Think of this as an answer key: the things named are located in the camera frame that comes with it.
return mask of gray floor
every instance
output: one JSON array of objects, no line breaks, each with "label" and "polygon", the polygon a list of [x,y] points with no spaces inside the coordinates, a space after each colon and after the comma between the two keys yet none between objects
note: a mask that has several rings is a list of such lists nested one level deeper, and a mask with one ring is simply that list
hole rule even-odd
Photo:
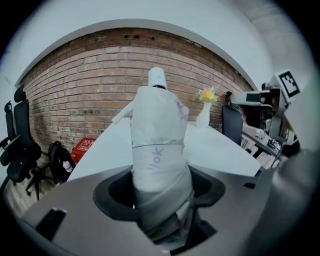
[{"label": "gray floor", "polygon": [[[37,165],[39,167],[43,167],[46,163],[49,162],[48,157],[42,155],[41,158],[37,161]],[[50,169],[47,168],[45,170],[46,176],[52,176],[50,173]],[[29,191],[31,195],[27,195],[26,187],[29,183],[30,179],[25,178],[23,182],[17,183],[15,186],[10,180],[6,185],[3,197],[6,200],[7,204],[10,206],[12,212],[20,218],[34,203],[37,202],[36,190],[33,185]],[[40,200],[43,196],[45,196],[48,192],[55,188],[52,181],[42,180],[39,186],[39,197]]]}]

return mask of white vase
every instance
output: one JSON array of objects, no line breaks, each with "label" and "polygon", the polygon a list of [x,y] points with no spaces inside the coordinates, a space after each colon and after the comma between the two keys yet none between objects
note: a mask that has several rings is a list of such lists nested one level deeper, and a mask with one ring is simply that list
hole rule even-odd
[{"label": "white vase", "polygon": [[212,103],[204,102],[203,109],[201,110],[200,114],[196,118],[195,125],[198,128],[205,128],[209,125],[210,121],[210,108]]}]

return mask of chair backrest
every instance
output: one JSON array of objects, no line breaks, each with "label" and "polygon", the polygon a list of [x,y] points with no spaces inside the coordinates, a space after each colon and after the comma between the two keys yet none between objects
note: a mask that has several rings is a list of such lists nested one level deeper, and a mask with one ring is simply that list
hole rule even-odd
[{"label": "chair backrest", "polygon": [[8,138],[12,141],[16,137],[15,127],[14,127],[14,117],[12,115],[12,105],[11,100],[4,106],[6,130]]},{"label": "chair backrest", "polygon": [[29,123],[29,101],[27,100],[26,93],[23,91],[22,87],[15,91],[14,101],[18,103],[15,105],[13,112],[16,135],[21,135],[19,147],[32,152],[30,155],[34,160],[37,160],[41,157],[41,148],[31,137]]},{"label": "chair backrest", "polygon": [[233,142],[241,145],[244,120],[239,111],[229,107],[222,107],[222,134]]}]

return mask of black slot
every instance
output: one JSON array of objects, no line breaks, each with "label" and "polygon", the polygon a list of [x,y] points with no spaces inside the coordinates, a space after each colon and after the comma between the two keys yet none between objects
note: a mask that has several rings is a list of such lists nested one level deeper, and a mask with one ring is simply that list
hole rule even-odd
[{"label": "black slot", "polygon": [[63,210],[51,209],[36,226],[35,230],[49,241],[52,241],[66,214]]},{"label": "black slot", "polygon": [[252,183],[252,182],[247,182],[245,184],[243,184],[244,187],[253,190],[256,186],[256,184]]},{"label": "black slot", "polygon": [[246,99],[247,102],[261,102],[260,93],[247,93]]}]

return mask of chair armrest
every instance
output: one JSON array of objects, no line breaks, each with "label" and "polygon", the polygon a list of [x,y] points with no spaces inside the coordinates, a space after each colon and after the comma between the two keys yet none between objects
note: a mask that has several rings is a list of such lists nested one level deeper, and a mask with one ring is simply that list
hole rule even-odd
[{"label": "chair armrest", "polygon": [[5,149],[5,146],[8,145],[8,137],[5,137],[3,140],[0,141],[0,147]]},{"label": "chair armrest", "polygon": [[12,147],[14,147],[21,137],[21,135],[18,135],[13,140],[11,140],[10,143],[4,147],[4,150],[10,150]]}]

